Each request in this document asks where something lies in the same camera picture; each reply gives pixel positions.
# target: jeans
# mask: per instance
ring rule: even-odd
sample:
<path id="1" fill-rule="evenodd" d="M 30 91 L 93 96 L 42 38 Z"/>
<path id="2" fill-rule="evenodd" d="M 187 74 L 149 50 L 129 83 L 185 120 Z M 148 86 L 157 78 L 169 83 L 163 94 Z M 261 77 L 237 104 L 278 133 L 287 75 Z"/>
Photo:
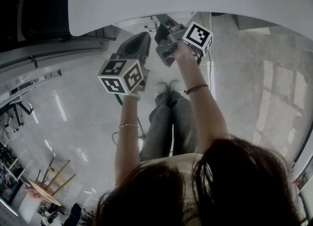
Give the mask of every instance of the jeans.
<path id="1" fill-rule="evenodd" d="M 140 161 L 168 157 L 172 146 L 173 155 L 196 152 L 197 132 L 190 101 L 180 93 L 159 94 L 156 108 L 149 115 L 150 127 L 140 152 Z"/>

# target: wooden stool leg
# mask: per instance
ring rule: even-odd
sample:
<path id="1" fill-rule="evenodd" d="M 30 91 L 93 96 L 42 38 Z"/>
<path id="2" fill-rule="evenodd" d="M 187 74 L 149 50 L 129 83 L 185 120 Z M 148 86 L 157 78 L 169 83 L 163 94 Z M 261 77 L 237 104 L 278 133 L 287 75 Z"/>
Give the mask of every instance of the wooden stool leg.
<path id="1" fill-rule="evenodd" d="M 61 187 L 59 187 L 56 191 L 53 192 L 52 196 L 54 196 L 56 193 L 58 193 L 61 189 L 64 188 L 65 185 L 67 185 L 76 175 L 72 176 L 70 179 L 68 179 L 65 183 L 62 184 Z"/>
<path id="2" fill-rule="evenodd" d="M 52 160 L 51 160 L 49 166 L 47 167 L 47 171 L 45 172 L 44 179 L 43 179 L 43 181 L 41 182 L 40 187 L 42 187 L 42 185 L 45 183 L 45 179 L 46 179 L 46 177 L 47 177 L 47 175 L 48 175 L 49 168 L 51 167 L 53 160 L 54 160 L 54 159 L 52 158 Z"/>
<path id="3" fill-rule="evenodd" d="M 57 179 L 57 177 L 63 172 L 63 170 L 65 169 L 65 167 L 69 164 L 70 160 L 67 161 L 67 163 L 60 169 L 60 171 L 55 175 L 55 177 L 51 180 L 51 182 L 48 184 L 47 188 L 45 188 L 45 190 L 47 191 L 50 186 L 52 185 L 52 183 Z"/>

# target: shoe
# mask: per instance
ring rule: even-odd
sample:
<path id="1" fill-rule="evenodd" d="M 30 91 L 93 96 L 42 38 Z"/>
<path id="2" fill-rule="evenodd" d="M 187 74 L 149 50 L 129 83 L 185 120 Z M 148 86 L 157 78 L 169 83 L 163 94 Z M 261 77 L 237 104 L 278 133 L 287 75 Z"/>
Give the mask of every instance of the shoe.
<path id="1" fill-rule="evenodd" d="M 183 86 L 182 86 L 181 82 L 178 80 L 174 80 L 173 82 L 171 82 L 170 89 L 171 89 L 171 92 L 177 91 L 181 95 L 184 94 Z"/>
<path id="2" fill-rule="evenodd" d="M 159 83 L 156 85 L 156 97 L 160 94 L 167 94 L 167 86 L 165 83 Z"/>

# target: dark bracelet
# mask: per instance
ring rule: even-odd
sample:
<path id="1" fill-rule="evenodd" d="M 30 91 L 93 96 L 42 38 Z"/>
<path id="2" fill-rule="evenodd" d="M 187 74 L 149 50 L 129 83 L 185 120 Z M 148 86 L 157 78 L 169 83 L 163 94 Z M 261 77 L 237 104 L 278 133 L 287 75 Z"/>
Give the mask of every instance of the dark bracelet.
<path id="1" fill-rule="evenodd" d="M 197 91 L 198 89 L 201 89 L 202 87 L 209 87 L 207 84 L 202 84 L 202 85 L 199 85 L 199 86 L 195 86 L 187 91 L 184 91 L 186 93 L 186 95 L 189 95 L 189 93 L 191 92 L 195 92 Z"/>

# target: white box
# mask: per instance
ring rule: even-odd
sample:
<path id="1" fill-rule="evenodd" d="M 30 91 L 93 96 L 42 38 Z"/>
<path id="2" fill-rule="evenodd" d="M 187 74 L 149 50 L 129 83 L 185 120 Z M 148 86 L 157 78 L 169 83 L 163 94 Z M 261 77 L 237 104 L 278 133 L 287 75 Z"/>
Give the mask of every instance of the white box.
<path id="1" fill-rule="evenodd" d="M 206 56 L 213 44 L 213 33 L 200 24 L 191 22 L 182 39 L 199 48 L 203 55 Z"/>
<path id="2" fill-rule="evenodd" d="M 139 60 L 106 60 L 98 78 L 108 93 L 130 94 L 143 80 Z"/>

